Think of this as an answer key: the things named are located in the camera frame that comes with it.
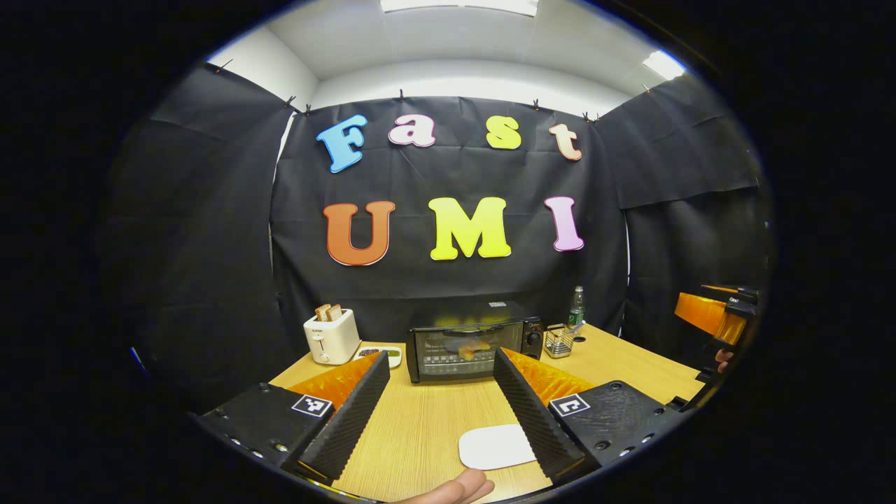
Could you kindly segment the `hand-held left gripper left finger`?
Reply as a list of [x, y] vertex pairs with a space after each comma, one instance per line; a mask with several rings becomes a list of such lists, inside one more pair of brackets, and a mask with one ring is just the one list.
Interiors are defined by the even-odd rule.
[[390, 377], [387, 352], [372, 352], [291, 387], [259, 383], [196, 421], [263, 465], [332, 484]]

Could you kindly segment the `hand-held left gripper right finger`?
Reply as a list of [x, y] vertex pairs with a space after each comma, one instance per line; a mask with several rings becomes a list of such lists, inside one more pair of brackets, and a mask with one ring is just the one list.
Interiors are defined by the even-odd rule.
[[681, 424], [663, 405], [624, 381], [592, 386], [519, 352], [496, 352], [493, 377], [548, 479], [566, 484], [653, 445]]

